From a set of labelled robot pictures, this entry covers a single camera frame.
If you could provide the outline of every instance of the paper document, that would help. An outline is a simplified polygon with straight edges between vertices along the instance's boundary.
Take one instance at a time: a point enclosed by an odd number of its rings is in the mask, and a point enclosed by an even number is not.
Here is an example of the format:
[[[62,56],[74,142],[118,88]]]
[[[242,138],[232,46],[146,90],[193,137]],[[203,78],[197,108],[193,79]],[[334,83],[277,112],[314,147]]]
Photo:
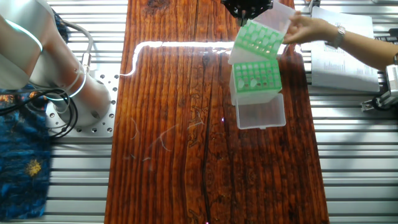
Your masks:
[[[347,31],[373,37],[373,23],[369,16],[335,13],[314,7],[312,17],[343,26]],[[359,91],[379,91],[377,70],[341,49],[327,46],[324,41],[312,43],[312,85]]]

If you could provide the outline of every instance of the blue patterned fabric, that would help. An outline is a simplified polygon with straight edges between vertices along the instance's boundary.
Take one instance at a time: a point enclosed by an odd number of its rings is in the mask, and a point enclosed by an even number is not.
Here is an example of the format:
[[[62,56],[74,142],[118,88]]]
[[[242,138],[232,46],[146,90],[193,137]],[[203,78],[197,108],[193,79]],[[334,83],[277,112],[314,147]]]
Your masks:
[[[67,28],[57,14],[55,20],[67,42]],[[0,95],[0,108],[18,104],[29,97],[32,97],[29,93]],[[51,154],[45,126],[46,105],[47,101],[41,97],[15,112],[0,116],[0,222],[44,214]]]

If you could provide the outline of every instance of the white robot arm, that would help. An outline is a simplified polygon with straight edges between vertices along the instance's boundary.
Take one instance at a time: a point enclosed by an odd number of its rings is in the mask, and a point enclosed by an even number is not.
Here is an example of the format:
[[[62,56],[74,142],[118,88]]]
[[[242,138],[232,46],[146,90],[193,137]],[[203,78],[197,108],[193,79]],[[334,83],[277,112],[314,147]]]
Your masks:
[[[97,122],[108,111],[106,87],[88,74],[60,36],[45,0],[0,0],[0,88],[17,90],[31,83],[61,88],[78,109],[77,126]],[[61,96],[47,95],[58,111]],[[67,122],[68,113],[59,114]]]

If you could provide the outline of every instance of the plastic box lid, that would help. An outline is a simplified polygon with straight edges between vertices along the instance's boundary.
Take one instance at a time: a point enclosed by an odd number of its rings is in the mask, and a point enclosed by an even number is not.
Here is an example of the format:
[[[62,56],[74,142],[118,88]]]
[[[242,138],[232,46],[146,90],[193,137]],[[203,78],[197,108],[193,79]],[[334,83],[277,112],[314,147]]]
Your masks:
[[[286,125],[284,96],[278,93],[268,103],[236,105],[239,129],[281,127]]]
[[[264,26],[276,30],[278,33],[285,35],[290,25],[290,16],[293,16],[295,10],[285,6],[278,1],[274,1],[272,9],[266,10],[253,19]]]

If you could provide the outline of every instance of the hand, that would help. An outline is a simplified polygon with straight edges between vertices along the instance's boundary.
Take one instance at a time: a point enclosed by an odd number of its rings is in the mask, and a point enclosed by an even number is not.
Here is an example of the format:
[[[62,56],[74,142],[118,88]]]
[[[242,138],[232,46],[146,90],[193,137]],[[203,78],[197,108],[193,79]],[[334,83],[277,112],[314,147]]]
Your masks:
[[[323,19],[309,18],[297,11],[284,37],[284,44],[302,44],[316,40],[333,40],[337,28]]]

